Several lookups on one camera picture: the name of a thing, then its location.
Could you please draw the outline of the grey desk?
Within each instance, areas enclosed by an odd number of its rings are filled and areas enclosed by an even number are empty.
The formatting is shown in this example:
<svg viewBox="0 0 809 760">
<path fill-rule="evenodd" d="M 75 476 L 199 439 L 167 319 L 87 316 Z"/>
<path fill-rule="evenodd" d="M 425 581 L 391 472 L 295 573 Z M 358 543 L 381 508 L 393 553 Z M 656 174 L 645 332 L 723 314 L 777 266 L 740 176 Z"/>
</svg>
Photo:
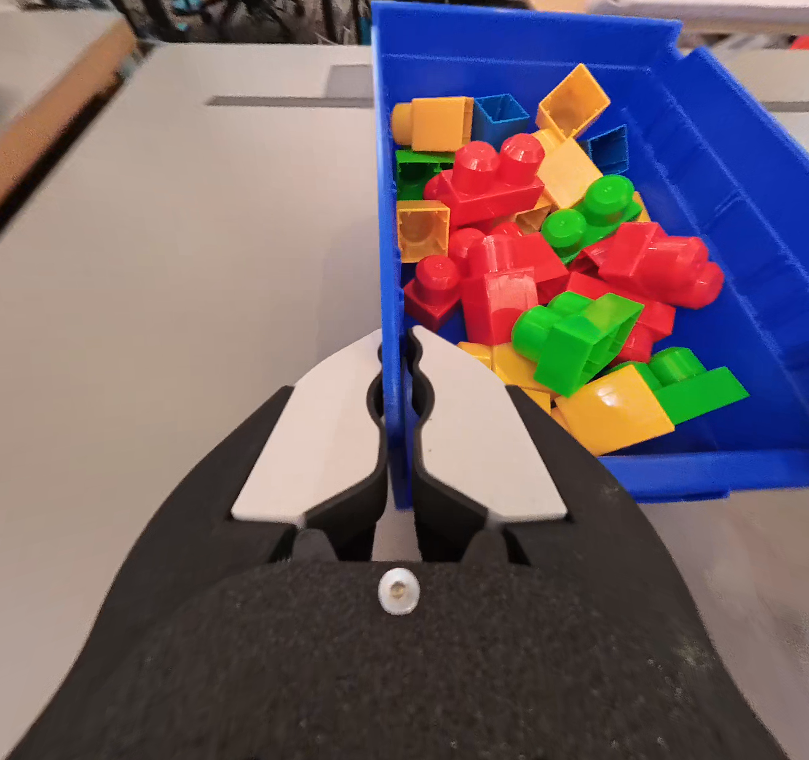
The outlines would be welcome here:
<svg viewBox="0 0 809 760">
<path fill-rule="evenodd" d="M 315 158 L 330 196 L 272 208 L 292 163 L 255 132 L 258 174 L 223 182 L 230 126 L 204 86 L 314 85 L 348 48 L 163 47 L 2 239 L 2 561 L 26 593 L 91 576 L 133 505 L 142 525 L 68 670 L 5 758 L 786 758 L 748 707 L 670 553 L 592 461 L 503 390 L 551 461 L 572 523 L 509 535 L 518 561 L 415 566 L 384 613 L 385 566 L 293 556 L 296 525 L 231 517 L 294 408 L 326 311 L 359 339 L 378 300 L 369 187 Z"/>
</svg>

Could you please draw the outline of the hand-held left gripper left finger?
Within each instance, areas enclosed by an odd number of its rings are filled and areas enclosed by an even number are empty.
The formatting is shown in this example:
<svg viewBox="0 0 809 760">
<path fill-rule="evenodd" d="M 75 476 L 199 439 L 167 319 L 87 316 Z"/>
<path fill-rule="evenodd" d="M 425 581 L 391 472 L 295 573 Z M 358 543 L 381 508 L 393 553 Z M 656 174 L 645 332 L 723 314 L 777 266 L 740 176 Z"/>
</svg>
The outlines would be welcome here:
<svg viewBox="0 0 809 760">
<path fill-rule="evenodd" d="M 376 330 L 291 388 L 231 507 L 235 521 L 318 529 L 342 561 L 369 561 L 387 506 L 381 344 Z"/>
</svg>

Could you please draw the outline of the blue plastic bin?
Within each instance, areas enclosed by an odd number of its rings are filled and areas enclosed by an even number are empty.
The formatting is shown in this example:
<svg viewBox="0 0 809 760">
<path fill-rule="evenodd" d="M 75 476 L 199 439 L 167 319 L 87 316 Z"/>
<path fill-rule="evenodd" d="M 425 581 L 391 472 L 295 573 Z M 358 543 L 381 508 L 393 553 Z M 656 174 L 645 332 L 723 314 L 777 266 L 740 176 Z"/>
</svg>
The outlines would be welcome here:
<svg viewBox="0 0 809 760">
<path fill-rule="evenodd" d="M 411 505 L 411 379 L 401 348 L 396 157 L 389 113 L 414 98 L 512 95 L 533 111 L 583 63 L 611 105 L 598 128 L 627 125 L 629 177 L 652 219 L 703 238 L 725 273 L 719 298 L 678 314 L 673 344 L 727 366 L 749 398 L 666 437 L 602 459 L 641 503 L 807 487 L 808 163 L 802 146 L 710 50 L 677 49 L 678 22 L 376 2 L 383 402 L 394 499 Z"/>
</svg>

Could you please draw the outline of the wood-edged side table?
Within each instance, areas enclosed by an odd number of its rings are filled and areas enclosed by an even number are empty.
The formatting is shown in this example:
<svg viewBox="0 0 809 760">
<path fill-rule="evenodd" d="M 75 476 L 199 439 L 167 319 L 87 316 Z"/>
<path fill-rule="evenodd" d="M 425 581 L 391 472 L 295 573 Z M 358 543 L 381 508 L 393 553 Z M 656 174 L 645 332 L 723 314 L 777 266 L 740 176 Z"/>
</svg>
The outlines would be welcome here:
<svg viewBox="0 0 809 760">
<path fill-rule="evenodd" d="M 138 41 L 119 13 L 2 13 L 1 229 L 121 87 Z"/>
</svg>

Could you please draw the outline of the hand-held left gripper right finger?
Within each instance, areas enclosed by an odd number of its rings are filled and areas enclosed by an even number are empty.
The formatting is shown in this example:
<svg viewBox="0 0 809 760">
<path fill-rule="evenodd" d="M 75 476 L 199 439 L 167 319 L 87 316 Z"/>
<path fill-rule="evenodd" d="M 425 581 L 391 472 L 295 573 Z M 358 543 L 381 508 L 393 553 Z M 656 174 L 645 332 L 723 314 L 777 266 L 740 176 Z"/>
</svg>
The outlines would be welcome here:
<svg viewBox="0 0 809 760">
<path fill-rule="evenodd" d="M 505 383 L 411 329 L 411 506 L 424 561 L 460 561 L 479 532 L 568 517 Z"/>
</svg>

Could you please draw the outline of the pile of loose toy blocks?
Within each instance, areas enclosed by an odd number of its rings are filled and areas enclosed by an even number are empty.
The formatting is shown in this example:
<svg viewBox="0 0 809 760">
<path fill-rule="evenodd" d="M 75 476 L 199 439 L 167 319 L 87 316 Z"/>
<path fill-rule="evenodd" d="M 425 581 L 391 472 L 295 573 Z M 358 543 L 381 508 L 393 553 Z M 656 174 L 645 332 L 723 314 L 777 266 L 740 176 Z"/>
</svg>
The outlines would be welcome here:
<svg viewBox="0 0 809 760">
<path fill-rule="evenodd" d="M 653 223 L 623 126 L 586 133 L 610 97 L 583 63 L 538 103 L 415 98 L 389 113 L 404 313 L 525 392 L 596 457 L 749 399 L 727 366 L 659 349 L 725 275 L 697 236 Z"/>
</svg>

